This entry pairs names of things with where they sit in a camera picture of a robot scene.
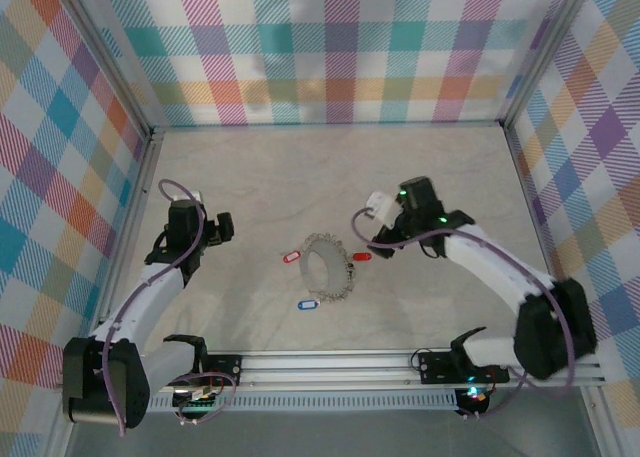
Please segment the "large wire keyring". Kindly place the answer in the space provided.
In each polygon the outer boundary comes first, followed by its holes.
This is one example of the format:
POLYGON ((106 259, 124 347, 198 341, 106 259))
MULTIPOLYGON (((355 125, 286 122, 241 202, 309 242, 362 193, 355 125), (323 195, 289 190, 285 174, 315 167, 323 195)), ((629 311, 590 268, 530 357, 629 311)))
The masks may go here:
POLYGON ((347 298, 354 288, 348 282, 346 265, 353 263, 341 240, 330 233, 314 233, 304 241, 298 260, 302 281, 309 294, 319 302, 337 302, 347 298), (327 279, 322 283, 310 268, 310 258, 316 254, 327 268, 327 279))

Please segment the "green circuit board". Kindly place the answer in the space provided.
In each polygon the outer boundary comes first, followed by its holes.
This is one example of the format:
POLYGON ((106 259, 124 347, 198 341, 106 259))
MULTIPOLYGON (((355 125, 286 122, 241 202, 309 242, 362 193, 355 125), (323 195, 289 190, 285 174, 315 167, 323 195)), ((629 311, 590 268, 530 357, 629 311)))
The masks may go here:
POLYGON ((218 393, 203 389, 177 389, 172 395, 172 406, 183 409, 211 409, 215 406, 218 393))

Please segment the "circuit board with lit LED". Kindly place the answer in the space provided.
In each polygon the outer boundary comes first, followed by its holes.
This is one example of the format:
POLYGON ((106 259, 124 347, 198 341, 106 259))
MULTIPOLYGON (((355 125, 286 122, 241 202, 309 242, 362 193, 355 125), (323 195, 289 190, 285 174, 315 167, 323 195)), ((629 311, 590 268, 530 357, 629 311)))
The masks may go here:
POLYGON ((490 397, 476 386, 456 389, 455 396, 458 411, 463 414, 475 412, 484 413, 489 408, 490 397))

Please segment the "aluminium floor edge rail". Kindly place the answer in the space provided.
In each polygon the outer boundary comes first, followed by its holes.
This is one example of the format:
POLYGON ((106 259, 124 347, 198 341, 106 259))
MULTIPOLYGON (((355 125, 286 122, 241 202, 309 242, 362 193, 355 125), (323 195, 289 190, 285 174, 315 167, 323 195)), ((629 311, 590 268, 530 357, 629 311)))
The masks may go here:
POLYGON ((513 165, 520 182, 522 193, 538 241, 538 246, 540 247, 543 256, 544 265, 552 276, 568 278, 568 275, 565 275, 564 271, 553 260, 550 248, 547 246, 549 241, 546 238, 545 231, 538 219, 538 213, 534 205, 534 195, 531 192, 530 185, 527 183, 527 176, 525 175, 524 165, 520 162, 520 152, 518 147, 519 141, 517 133, 513 128, 505 126, 502 127, 502 131, 504 133, 505 141, 508 146, 513 165))
POLYGON ((304 128, 340 128, 340 127, 365 127, 365 126, 401 126, 401 127, 416 127, 426 126, 431 128, 492 128, 503 126, 503 122, 496 120, 463 120, 463 121, 411 121, 411 122, 341 122, 341 123, 254 123, 254 124, 237 124, 237 125, 195 125, 195 126, 155 126, 153 130, 155 133, 170 133, 170 132, 204 132, 204 131, 217 131, 217 130, 240 130, 240 129, 304 129, 304 128))
POLYGON ((107 268, 103 288, 97 300, 91 323, 87 327, 90 334, 99 327, 118 305, 127 289, 130 266, 139 237, 149 192, 157 169, 165 132, 154 129, 144 145, 140 167, 130 192, 121 231, 115 241, 112 259, 107 268))

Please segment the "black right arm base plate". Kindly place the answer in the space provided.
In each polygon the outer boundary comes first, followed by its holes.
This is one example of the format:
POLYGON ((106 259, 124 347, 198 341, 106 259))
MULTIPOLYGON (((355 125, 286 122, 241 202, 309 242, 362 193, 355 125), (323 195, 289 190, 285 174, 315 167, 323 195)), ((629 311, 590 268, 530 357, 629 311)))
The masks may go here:
POLYGON ((418 370, 422 384, 503 384, 510 374, 500 366, 475 366, 467 357, 449 351, 421 352, 418 370))

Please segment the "aluminium mounting rail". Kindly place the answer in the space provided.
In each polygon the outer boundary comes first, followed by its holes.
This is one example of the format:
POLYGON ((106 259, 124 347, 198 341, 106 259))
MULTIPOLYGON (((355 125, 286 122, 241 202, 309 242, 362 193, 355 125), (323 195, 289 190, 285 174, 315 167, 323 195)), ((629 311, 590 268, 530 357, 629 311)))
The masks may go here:
MULTIPOLYGON (((417 354, 403 351, 310 351, 253 352, 242 356, 239 384, 229 375, 203 372, 202 361, 211 354, 202 346, 188 342, 168 341, 147 354, 139 353, 135 344, 120 342, 102 355, 102 343, 93 339, 73 339, 63 355, 61 388, 70 398, 86 398, 105 388, 102 371, 111 372, 113 384, 121 390, 144 391, 153 396, 170 387, 185 387, 186 375, 195 373, 193 384, 204 386, 203 377, 230 378, 234 385, 247 391, 345 391, 392 390, 411 388, 489 387, 493 384, 422 384, 417 354)), ((515 385, 519 370, 512 364, 499 365, 510 374, 508 383, 515 385)))

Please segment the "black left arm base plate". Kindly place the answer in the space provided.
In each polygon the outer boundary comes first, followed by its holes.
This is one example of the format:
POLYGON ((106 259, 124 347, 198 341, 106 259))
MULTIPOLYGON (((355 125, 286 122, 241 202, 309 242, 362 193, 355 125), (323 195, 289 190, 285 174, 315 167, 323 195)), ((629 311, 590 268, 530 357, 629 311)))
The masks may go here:
MULTIPOLYGON (((236 384, 240 383, 242 372, 242 356, 240 354, 208 354, 202 361, 203 372, 224 373, 232 377, 236 384)), ((230 386, 230 383, 220 377, 203 377, 203 384, 218 389, 230 386)))

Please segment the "aluminium corner post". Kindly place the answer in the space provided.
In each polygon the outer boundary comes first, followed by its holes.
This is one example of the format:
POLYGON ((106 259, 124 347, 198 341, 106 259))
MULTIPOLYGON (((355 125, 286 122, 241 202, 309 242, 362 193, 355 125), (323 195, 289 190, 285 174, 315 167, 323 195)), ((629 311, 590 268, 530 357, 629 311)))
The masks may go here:
POLYGON ((111 0, 67 0, 100 63, 139 126, 160 131, 169 120, 111 0))
POLYGON ((547 5, 501 108, 498 122, 504 131, 512 130, 524 112, 584 1, 551 0, 547 5))

